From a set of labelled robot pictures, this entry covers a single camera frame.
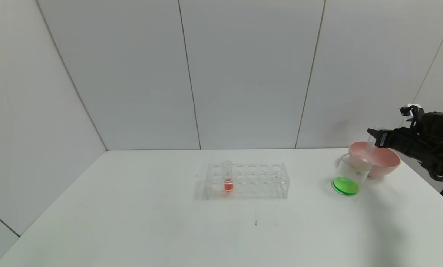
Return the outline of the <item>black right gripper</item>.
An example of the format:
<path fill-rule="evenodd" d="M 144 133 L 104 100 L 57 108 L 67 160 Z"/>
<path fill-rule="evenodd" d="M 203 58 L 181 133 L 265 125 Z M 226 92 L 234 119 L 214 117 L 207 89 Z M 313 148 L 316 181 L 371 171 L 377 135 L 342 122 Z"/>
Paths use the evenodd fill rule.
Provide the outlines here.
<path fill-rule="evenodd" d="M 409 149 L 409 135 L 403 128 L 394 130 L 368 128 L 367 133 L 375 140 L 374 145 L 379 148 L 388 148 L 400 153 Z"/>

